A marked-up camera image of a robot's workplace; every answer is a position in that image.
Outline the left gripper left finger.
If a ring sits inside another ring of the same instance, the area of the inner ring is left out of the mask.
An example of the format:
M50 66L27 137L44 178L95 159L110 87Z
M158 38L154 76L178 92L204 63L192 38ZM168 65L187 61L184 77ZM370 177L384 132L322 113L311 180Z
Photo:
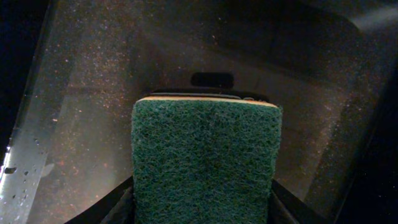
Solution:
M65 224L97 224L102 221L112 208L120 201L125 191L132 187L133 177L126 179L115 189L110 191L102 199L92 205L90 208L80 213L76 217L67 221Z

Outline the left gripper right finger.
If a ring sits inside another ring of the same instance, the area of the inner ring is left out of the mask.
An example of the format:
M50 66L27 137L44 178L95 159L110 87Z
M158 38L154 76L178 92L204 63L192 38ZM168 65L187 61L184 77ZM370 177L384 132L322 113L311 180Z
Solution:
M272 181L269 197L268 221L273 224L327 224L328 220L317 214L305 203Z

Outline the green yellow sponge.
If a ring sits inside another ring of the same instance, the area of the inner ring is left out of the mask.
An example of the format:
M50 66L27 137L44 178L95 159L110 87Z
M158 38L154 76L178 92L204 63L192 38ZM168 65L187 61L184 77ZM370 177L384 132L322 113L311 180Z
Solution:
M136 223L266 223L282 110L150 96L132 111Z

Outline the black rectangular tray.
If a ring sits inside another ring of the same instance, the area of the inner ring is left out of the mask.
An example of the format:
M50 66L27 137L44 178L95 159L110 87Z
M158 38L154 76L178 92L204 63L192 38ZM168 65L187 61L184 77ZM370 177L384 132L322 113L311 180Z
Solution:
M90 208L132 176L134 103L207 74L282 107L275 180L333 223L396 65L396 1L50 1L2 149L1 222Z

